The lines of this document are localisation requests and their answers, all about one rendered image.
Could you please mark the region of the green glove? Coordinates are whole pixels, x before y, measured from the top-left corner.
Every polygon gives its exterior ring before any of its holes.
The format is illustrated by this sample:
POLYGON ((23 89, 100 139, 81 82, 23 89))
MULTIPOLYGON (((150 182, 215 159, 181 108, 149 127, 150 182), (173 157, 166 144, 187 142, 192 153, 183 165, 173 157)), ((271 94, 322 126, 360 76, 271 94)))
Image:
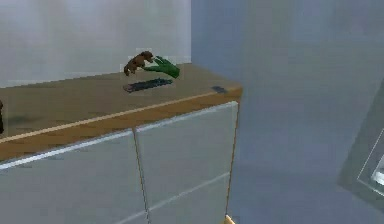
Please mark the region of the green glove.
POLYGON ((155 65, 154 66, 149 66, 149 67, 144 67, 145 71, 150 71, 150 72, 160 72, 160 73, 165 73, 172 78, 178 78, 180 75, 180 69, 172 64, 169 60, 161 57, 161 56, 156 56, 154 58, 155 65))

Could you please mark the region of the brown toy animal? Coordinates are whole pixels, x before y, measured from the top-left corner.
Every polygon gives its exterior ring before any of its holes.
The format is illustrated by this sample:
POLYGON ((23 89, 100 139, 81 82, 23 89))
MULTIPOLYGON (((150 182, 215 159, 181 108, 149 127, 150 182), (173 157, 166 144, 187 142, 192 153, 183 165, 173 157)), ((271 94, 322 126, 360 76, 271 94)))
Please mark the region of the brown toy animal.
POLYGON ((123 72, 126 76, 134 74, 138 68, 143 68, 145 62, 153 62, 153 54, 150 51, 143 51, 128 61, 124 66, 123 72))

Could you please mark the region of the white cupboard with wooden top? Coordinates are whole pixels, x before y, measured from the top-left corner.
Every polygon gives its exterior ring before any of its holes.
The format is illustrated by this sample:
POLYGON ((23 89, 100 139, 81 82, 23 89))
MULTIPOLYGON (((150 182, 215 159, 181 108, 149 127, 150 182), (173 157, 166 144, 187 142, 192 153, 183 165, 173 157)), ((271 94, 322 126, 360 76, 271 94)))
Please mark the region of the white cupboard with wooden top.
POLYGON ((223 224, 242 88, 189 63, 154 78, 0 88, 0 224, 223 224))

